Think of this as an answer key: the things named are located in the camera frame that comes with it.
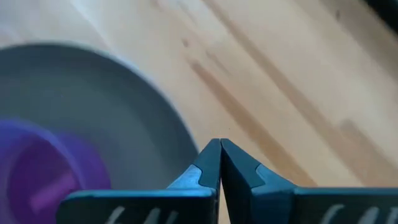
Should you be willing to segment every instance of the gray bowl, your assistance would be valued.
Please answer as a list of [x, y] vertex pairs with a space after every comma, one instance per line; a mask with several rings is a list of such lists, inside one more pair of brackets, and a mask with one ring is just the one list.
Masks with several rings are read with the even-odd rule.
[[78, 47], [9, 47], [0, 50], [0, 119], [86, 139], [114, 189], [162, 189], [198, 152], [178, 114], [138, 74]]

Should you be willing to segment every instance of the purple plastic cup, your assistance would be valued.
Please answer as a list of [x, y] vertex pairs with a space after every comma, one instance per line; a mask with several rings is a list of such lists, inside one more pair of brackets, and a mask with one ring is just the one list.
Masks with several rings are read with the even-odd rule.
[[81, 139], [0, 121], [0, 224], [55, 224], [69, 193], [110, 188], [100, 156]]

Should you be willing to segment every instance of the light wood surface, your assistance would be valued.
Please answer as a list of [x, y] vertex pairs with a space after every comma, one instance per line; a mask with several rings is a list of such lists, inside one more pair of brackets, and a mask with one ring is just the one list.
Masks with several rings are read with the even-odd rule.
[[137, 65], [198, 147], [230, 138], [304, 186], [398, 185], [398, 42], [358, 0], [0, 2], [0, 46], [48, 40]]

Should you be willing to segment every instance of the blurry object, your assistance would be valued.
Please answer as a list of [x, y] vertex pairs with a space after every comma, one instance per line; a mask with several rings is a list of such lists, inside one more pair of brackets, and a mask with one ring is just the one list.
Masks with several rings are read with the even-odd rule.
[[0, 121], [0, 171], [0, 223], [53, 224], [69, 193], [111, 188], [90, 145], [22, 121]]
[[397, 0], [365, 0], [388, 24], [398, 33], [398, 1]]
[[0, 68], [0, 118], [81, 136], [101, 156], [114, 189], [166, 187], [198, 154], [171, 105], [117, 58], [31, 44], [0, 50]]

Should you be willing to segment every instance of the wood grain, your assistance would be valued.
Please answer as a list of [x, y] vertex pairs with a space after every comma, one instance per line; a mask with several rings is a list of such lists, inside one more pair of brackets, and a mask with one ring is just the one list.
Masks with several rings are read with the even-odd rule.
[[43, 41], [137, 65], [198, 147], [230, 138], [300, 185], [398, 184], [398, 41], [359, 0], [0, 2], [0, 46]]

